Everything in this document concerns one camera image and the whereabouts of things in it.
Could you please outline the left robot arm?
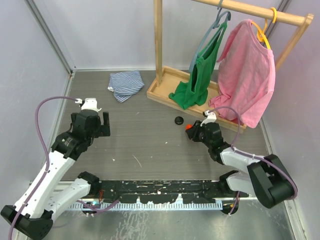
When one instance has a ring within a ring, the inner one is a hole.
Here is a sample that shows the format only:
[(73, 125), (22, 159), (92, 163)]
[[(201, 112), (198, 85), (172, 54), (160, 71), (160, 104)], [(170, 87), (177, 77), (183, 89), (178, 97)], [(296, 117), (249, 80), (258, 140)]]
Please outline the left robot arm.
[(1, 216), (30, 239), (42, 240), (58, 216), (71, 204), (85, 196), (95, 198), (99, 195), (100, 179), (84, 171), (67, 189), (51, 197), (61, 178), (88, 150), (94, 139), (110, 135), (107, 111), (102, 116), (94, 110), (72, 113), (70, 128), (56, 137), (48, 154), (49, 162), (14, 205), (3, 207)]

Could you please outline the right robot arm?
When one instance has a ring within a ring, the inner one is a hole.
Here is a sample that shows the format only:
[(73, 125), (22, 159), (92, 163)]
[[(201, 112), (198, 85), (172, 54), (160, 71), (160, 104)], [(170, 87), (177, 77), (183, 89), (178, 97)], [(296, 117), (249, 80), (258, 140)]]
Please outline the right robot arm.
[(235, 192), (252, 195), (266, 208), (294, 199), (298, 188), (278, 156), (261, 156), (241, 151), (224, 141), (218, 123), (189, 124), (185, 132), (193, 142), (203, 143), (211, 159), (235, 168), (220, 177), (219, 191), (225, 197)]

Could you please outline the orange earbud case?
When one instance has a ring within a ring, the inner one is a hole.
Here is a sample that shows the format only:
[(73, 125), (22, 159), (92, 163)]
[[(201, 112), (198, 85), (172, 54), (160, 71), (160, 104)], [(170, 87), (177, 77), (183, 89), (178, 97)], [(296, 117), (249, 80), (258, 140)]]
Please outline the orange earbud case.
[(193, 127), (192, 124), (187, 124), (186, 127), (185, 127), (185, 129), (188, 130), (188, 129), (191, 129), (192, 127)]

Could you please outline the black earbud charging case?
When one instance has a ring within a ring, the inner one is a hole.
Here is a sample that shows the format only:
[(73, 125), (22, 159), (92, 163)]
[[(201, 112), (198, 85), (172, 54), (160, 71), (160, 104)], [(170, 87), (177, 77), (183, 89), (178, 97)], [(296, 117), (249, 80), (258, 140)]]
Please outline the black earbud charging case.
[(181, 117), (181, 116), (177, 116), (177, 117), (175, 117), (175, 119), (174, 119), (174, 123), (175, 123), (176, 125), (182, 125), (182, 124), (184, 123), (184, 118)]

